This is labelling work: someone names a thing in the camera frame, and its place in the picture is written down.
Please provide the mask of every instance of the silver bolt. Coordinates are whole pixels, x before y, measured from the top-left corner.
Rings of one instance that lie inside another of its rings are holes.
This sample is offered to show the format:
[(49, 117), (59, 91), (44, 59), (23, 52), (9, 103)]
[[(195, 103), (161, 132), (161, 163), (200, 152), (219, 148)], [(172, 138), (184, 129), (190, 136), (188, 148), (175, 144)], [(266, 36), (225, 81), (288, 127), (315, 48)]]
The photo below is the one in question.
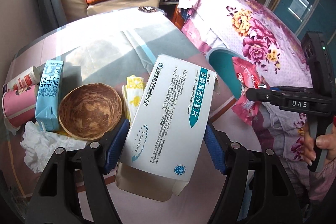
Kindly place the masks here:
[(62, 154), (64, 152), (64, 149), (62, 147), (56, 148), (55, 153), (57, 155)]
[(231, 147), (232, 147), (233, 149), (238, 149), (238, 148), (240, 147), (240, 144), (234, 142), (234, 143), (231, 144)]
[(90, 147), (92, 148), (92, 149), (94, 149), (94, 148), (97, 148), (97, 147), (99, 147), (99, 143), (98, 142), (93, 142), (93, 143), (91, 143), (90, 144)]
[(266, 154), (269, 155), (269, 156), (273, 156), (274, 151), (272, 149), (266, 149)]

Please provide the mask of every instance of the fingernail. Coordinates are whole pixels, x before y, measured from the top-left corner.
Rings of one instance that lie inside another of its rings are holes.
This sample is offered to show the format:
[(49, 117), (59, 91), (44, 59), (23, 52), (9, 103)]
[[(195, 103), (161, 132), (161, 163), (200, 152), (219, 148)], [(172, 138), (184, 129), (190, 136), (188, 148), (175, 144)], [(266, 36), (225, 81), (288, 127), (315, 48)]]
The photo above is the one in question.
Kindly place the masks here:
[(320, 137), (317, 137), (315, 143), (316, 143), (316, 145), (322, 145), (322, 140), (321, 140), (321, 138), (320, 138)]

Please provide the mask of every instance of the wooden bowl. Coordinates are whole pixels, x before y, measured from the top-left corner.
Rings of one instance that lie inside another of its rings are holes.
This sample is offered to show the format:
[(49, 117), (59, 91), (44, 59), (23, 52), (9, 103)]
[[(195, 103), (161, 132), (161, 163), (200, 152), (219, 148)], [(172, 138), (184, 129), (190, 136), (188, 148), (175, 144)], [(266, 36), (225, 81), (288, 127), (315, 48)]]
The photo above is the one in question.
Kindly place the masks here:
[(122, 114), (122, 102), (108, 85), (88, 84), (66, 95), (58, 108), (58, 119), (73, 138), (95, 140), (112, 130)]

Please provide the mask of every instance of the blue gripper pad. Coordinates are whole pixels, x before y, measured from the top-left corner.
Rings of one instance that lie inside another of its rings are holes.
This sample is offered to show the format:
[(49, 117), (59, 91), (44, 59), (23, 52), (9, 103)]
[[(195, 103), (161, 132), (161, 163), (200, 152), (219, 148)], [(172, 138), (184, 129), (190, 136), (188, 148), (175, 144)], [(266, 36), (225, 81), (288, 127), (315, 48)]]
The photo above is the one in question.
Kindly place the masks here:
[(115, 136), (109, 150), (106, 153), (106, 163), (104, 165), (104, 171), (106, 173), (109, 173), (112, 169), (116, 167), (121, 151), (124, 147), (128, 131), (129, 131), (129, 120), (125, 119), (119, 132)]
[(226, 175), (227, 167), (225, 165), (225, 154), (222, 150), (215, 134), (212, 132), (209, 125), (205, 128), (204, 142), (210, 153), (212, 162), (217, 170), (223, 175)]

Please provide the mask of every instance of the red candy package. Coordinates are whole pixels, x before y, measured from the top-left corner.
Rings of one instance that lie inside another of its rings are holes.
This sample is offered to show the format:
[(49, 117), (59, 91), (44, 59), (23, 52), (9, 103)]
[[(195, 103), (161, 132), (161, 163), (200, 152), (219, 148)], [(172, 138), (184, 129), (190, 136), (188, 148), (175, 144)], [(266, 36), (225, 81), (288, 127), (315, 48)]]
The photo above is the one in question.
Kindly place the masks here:
[(258, 113), (261, 102), (249, 101), (245, 93), (250, 88), (257, 89), (259, 84), (265, 84), (267, 88), (269, 88), (269, 86), (263, 77), (259, 77), (256, 71), (256, 65), (239, 57), (233, 57), (232, 61), (237, 78), (241, 82), (241, 97), (232, 107), (232, 110), (239, 118), (251, 126), (253, 118)]

